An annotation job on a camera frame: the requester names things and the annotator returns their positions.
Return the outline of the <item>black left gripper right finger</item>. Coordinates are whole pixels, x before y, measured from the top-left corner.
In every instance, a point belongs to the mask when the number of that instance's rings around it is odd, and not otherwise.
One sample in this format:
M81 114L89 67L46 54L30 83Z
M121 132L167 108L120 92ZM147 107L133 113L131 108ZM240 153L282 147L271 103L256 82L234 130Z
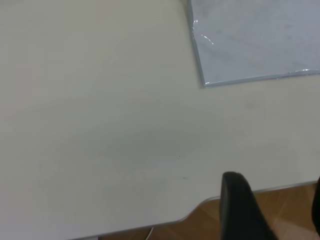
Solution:
M315 192L311 209L312 223L317 232L320 232L320 178L315 186Z

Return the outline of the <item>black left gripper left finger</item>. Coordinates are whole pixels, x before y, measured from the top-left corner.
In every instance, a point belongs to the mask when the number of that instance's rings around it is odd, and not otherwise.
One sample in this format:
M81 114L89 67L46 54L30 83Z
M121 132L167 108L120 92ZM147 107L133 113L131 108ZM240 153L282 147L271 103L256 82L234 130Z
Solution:
M276 240L245 177L228 171L222 175L219 203L222 240Z

